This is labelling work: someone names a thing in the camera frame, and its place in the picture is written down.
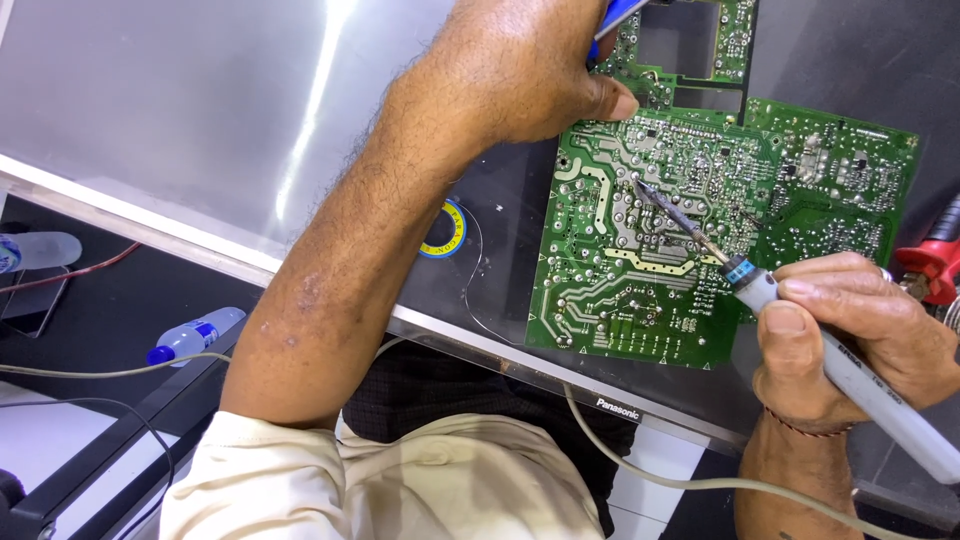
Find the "plastic bottle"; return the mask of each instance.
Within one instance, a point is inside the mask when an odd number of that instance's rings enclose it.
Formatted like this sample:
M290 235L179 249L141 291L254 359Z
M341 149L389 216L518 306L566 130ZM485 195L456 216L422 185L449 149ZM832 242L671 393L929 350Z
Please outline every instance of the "plastic bottle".
M202 353L218 337L246 316L247 313L244 313L243 309L222 307L197 320L172 328L164 332L156 341L156 347L147 353L147 363L153 366L183 356ZM190 360L173 364L173 367L183 367L188 361Z
M72 264L83 252L72 234L0 234L0 274Z

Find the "red bracelet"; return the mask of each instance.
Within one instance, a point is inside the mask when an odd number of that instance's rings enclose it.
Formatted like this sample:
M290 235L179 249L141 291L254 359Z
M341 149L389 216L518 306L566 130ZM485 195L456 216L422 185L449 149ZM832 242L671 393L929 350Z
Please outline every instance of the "red bracelet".
M848 432L848 431L850 431L850 430L853 429L853 425L850 425L850 426L846 426L846 427L843 428L842 430L835 431L835 432L833 432L833 433L824 433L824 434L820 434L820 433L807 433L807 432L804 431L804 430L798 430L798 429L794 428L793 426L787 424L786 422L783 422L783 419L780 418L779 416L777 416L777 413L774 412L773 409L771 409L771 408L768 407L767 405L764 405L763 408L767 409L767 412L770 413L770 416L773 416L773 417L774 417L774 420L780 422L780 424L781 424L782 426L784 426L785 428L787 428L788 430L795 431L795 432L799 433L800 435L805 435L805 436L807 436L807 437L815 437L815 438L818 438L818 439L829 439L829 438L835 437L835 436L837 436L837 435L842 435L842 434L844 434L844 433L846 433L846 432Z

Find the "red tool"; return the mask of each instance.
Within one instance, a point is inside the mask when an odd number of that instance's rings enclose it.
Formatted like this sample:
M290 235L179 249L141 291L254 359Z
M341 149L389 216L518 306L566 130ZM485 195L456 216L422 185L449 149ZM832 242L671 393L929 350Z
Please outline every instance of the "red tool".
M910 296L935 306L957 298L953 277L960 270L960 195L933 223L920 247L900 248L894 256L906 268L900 285Z

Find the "fingernail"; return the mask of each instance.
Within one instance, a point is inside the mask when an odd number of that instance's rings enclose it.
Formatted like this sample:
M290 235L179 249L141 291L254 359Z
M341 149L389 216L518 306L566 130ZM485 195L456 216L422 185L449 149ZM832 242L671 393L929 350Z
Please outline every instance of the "fingernail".
M616 107L613 108L611 113L611 120L619 121L632 118L639 109L640 103L633 95L620 94L620 97L616 98Z
M806 330L804 317L793 307L770 307L763 312L763 320L767 331L772 333L791 334Z
M787 280L783 282L783 290L794 296L809 296L813 292L813 285L800 280Z

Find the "blue bottle cap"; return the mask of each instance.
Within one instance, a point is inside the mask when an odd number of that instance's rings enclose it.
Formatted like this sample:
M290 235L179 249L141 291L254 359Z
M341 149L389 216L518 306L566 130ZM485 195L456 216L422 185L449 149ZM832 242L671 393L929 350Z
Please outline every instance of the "blue bottle cap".
M154 347L149 353L147 353L147 365L156 366L157 364L162 364L163 362L169 362L170 360L177 357L177 353L173 349L167 347L166 345L160 345L159 347Z

